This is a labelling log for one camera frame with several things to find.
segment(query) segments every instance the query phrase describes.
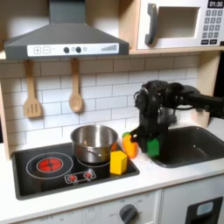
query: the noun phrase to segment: metal sink basin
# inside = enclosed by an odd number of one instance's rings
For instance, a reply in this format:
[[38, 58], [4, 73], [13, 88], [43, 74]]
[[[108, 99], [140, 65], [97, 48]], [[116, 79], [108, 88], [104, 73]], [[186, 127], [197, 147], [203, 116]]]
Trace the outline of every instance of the metal sink basin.
[[174, 168], [217, 158], [224, 158], [224, 142], [206, 129], [192, 126], [170, 129], [160, 155], [153, 161], [157, 165]]

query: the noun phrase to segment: wooden spatula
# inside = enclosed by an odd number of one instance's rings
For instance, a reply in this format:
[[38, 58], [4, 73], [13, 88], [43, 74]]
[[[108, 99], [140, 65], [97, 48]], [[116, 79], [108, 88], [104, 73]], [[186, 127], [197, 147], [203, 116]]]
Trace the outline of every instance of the wooden spatula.
[[71, 61], [72, 67], [73, 67], [73, 74], [72, 74], [72, 80], [73, 80], [73, 94], [71, 95], [69, 99], [70, 108], [73, 112], [80, 112], [82, 108], [82, 99], [80, 95], [79, 90], [79, 61], [77, 59], [72, 59]]
[[26, 117], [37, 117], [41, 116], [41, 106], [39, 101], [35, 98], [34, 94], [34, 84], [32, 77], [33, 62], [27, 60], [24, 63], [27, 88], [28, 88], [28, 98], [24, 103], [24, 115]]

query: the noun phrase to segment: cabinet door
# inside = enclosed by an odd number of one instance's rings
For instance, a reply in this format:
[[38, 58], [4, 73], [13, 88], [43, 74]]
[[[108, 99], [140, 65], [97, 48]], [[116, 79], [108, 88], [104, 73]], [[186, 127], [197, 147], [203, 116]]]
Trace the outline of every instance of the cabinet door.
[[[187, 208], [224, 196], [224, 176], [207, 178], [164, 189], [160, 224], [185, 224]], [[224, 223], [224, 206], [218, 224]]]

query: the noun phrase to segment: stovetop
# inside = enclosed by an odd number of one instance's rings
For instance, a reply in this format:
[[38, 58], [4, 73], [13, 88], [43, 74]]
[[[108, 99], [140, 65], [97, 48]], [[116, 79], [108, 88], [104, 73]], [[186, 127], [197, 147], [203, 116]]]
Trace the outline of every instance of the stovetop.
[[128, 160], [127, 171], [123, 175], [110, 173], [109, 163], [83, 164], [74, 156], [71, 143], [16, 151], [12, 154], [12, 166], [18, 200], [27, 200], [139, 174], [139, 170], [130, 160]]

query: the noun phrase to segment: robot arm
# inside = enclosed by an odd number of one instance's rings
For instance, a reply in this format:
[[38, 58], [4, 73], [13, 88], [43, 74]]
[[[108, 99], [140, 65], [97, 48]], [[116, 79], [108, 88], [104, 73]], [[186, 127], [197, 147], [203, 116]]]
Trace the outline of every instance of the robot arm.
[[160, 80], [143, 84], [135, 94], [135, 103], [139, 109], [139, 126], [130, 134], [132, 142], [138, 142], [143, 152], [147, 151], [149, 141], [155, 138], [163, 141], [169, 126], [177, 122], [176, 110], [204, 109], [224, 116], [224, 98], [203, 95], [195, 87]]

